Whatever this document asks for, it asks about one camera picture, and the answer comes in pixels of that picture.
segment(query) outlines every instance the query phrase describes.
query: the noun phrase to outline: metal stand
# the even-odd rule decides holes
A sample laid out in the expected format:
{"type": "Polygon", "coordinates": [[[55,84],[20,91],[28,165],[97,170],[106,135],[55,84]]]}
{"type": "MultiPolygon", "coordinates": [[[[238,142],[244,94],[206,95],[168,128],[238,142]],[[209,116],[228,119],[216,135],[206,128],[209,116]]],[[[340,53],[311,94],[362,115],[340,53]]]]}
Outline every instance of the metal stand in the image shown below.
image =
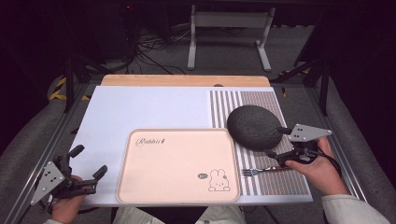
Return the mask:
{"type": "Polygon", "coordinates": [[[257,50],[262,60],[265,72],[271,71],[264,49],[265,41],[271,28],[271,23],[275,14],[275,8],[271,8],[268,13],[242,13],[242,12],[205,12],[196,11],[195,6],[191,8],[191,42],[189,60],[187,68],[193,70],[195,67],[196,38],[195,28],[198,27],[247,27],[261,28],[263,30],[262,39],[256,41],[257,50]]]}

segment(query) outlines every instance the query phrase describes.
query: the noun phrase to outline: robotic arm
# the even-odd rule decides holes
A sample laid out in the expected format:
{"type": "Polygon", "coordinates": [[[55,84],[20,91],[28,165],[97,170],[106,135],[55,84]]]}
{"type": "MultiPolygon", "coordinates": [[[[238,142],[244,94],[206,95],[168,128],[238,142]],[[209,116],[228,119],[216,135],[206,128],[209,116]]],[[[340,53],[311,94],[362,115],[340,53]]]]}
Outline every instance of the robotic arm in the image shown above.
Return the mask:
{"type": "Polygon", "coordinates": [[[53,161],[47,163],[30,205],[36,204],[48,194],[51,194],[53,198],[66,199],[96,193],[96,185],[107,172],[107,166],[102,166],[92,175],[91,180],[78,181],[71,176],[70,157],[75,158],[83,149],[84,146],[79,145],[66,155],[55,157],[53,161]]]}
{"type": "Polygon", "coordinates": [[[317,156],[328,159],[338,174],[341,175],[341,167],[332,157],[326,155],[318,147],[317,138],[332,134],[330,130],[319,129],[302,124],[296,124],[293,130],[289,128],[278,128],[280,133],[287,134],[292,144],[292,150],[289,152],[276,154],[274,151],[267,151],[269,158],[275,159],[279,166],[286,167],[286,161],[297,161],[303,164],[309,164],[314,161],[317,156]]]}

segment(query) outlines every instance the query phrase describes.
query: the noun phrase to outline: bunny illustration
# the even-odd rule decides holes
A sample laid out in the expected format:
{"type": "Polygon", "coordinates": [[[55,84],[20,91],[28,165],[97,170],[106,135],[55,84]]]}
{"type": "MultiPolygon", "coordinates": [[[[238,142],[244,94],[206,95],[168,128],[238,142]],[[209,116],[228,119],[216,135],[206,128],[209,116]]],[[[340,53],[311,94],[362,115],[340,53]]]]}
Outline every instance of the bunny illustration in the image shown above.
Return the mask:
{"type": "Polygon", "coordinates": [[[209,191],[230,191],[227,176],[224,170],[212,170],[210,172],[209,191]]]}

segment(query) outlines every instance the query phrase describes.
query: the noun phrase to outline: metal frame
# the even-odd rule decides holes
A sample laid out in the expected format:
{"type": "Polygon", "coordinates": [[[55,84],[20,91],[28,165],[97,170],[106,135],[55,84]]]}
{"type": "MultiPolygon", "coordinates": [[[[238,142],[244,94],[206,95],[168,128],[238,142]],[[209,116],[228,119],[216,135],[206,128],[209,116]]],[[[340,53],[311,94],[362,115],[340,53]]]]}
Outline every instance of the metal frame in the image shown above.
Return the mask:
{"type": "Polygon", "coordinates": [[[41,154],[40,159],[38,160],[35,168],[33,169],[32,173],[30,173],[28,180],[26,181],[25,186],[23,187],[20,196],[18,197],[17,201],[11,208],[5,223],[18,223],[19,220],[22,218],[24,211],[28,209],[30,205],[30,201],[32,200],[33,194],[35,193],[35,182],[43,170],[43,167],[47,164],[48,161],[52,161],[52,157],[58,148],[61,137],[65,134],[66,126],[75,111],[77,110],[78,104],[84,96],[85,91],[87,90],[88,84],[80,84],[76,87],[76,97],[77,101],[71,105],[70,110],[68,113],[64,113],[61,117],[61,120],[54,131],[49,143],[47,144],[46,148],[44,149],[43,153],[41,154]]]}
{"type": "MultiPolygon", "coordinates": [[[[318,94],[314,88],[306,88],[306,91],[309,96],[309,100],[311,104],[316,109],[317,114],[319,115],[320,122],[322,123],[325,129],[333,130],[332,125],[329,122],[329,119],[322,115],[320,105],[318,104],[318,94]]],[[[344,153],[344,150],[341,147],[337,139],[336,133],[328,136],[329,142],[332,146],[332,151],[334,153],[335,158],[341,165],[341,170],[343,173],[343,178],[346,182],[346,186],[349,189],[349,192],[357,197],[360,200],[366,201],[367,199],[364,196],[363,190],[361,188],[361,183],[359,182],[358,178],[355,176],[352,167],[347,160],[347,156],[344,153]]]]}
{"type": "Polygon", "coordinates": [[[263,29],[262,39],[256,41],[257,50],[262,60],[265,72],[271,71],[271,65],[265,52],[264,45],[270,32],[275,8],[268,13],[243,13],[243,12],[203,12],[196,11],[195,5],[191,7],[191,42],[187,68],[195,68],[196,54],[196,27],[247,27],[263,29]]]}

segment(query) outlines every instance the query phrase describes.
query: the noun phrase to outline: black and white stripes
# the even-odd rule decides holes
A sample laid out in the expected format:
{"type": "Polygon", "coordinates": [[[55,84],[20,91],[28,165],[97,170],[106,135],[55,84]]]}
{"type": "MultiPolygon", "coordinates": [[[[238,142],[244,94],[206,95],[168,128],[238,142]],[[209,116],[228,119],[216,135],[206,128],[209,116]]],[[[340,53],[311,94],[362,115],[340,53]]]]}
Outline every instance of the black and white stripes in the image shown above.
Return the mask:
{"type": "MultiPolygon", "coordinates": [[[[263,91],[210,91],[210,104],[213,128],[227,128],[229,114],[241,105],[262,106],[280,120],[286,127],[275,93],[271,88],[263,91]]],[[[237,168],[265,168],[277,165],[276,161],[268,158],[264,152],[247,150],[234,143],[237,168]]],[[[276,153],[291,150],[291,144],[285,135],[279,145],[273,149],[276,153]]],[[[288,170],[264,173],[253,177],[241,176],[241,195],[307,195],[308,186],[302,175],[288,170]]]]}

